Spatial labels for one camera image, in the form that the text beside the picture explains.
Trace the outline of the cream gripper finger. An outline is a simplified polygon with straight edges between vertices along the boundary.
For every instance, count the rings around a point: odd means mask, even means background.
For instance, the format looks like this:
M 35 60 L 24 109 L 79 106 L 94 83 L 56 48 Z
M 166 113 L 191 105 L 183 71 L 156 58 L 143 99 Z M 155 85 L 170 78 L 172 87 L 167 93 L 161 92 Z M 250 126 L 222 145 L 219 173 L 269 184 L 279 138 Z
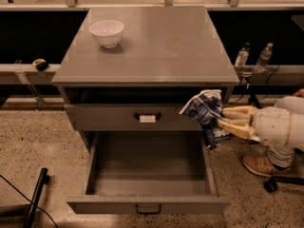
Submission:
M 232 120 L 250 120 L 256 112 L 257 108 L 251 105 L 225 107 L 222 109 L 223 117 Z
M 248 120 L 220 118 L 218 120 L 218 126 L 242 139 L 252 139 L 255 136 L 255 130 L 249 125 Z

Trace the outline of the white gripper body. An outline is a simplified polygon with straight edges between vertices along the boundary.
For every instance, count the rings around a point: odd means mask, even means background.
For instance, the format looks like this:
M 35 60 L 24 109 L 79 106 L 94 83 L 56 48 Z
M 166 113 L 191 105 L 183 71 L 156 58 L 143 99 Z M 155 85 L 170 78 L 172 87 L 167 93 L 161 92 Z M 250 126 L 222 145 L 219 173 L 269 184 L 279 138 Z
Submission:
M 291 113 L 283 108 L 268 106 L 256 111 L 252 127 L 261 144 L 284 145 L 287 141 Z

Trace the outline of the person bare hand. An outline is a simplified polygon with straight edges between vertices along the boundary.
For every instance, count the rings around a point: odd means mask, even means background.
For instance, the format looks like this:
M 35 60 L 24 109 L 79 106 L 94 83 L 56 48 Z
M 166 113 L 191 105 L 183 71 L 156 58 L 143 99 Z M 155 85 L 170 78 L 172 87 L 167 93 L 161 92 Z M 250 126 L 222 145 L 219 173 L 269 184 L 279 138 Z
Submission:
M 293 94 L 296 97 L 304 98 L 304 89 L 299 89 L 297 92 Z

